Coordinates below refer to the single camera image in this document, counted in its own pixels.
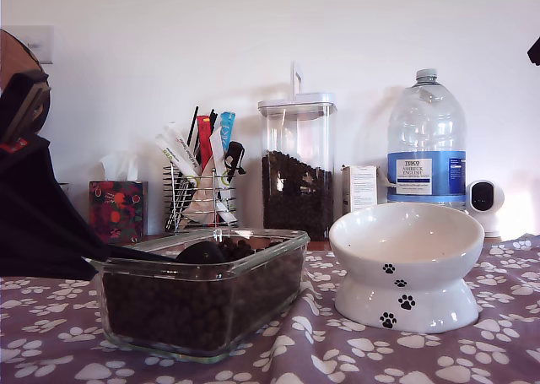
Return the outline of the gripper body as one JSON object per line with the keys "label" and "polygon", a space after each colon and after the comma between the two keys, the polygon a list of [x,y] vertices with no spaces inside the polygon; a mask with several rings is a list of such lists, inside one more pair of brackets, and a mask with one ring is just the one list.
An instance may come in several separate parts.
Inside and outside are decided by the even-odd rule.
{"label": "gripper body", "polygon": [[47,79],[42,71],[27,71],[9,80],[1,95],[1,143],[13,144],[26,131],[40,131],[50,107]]}

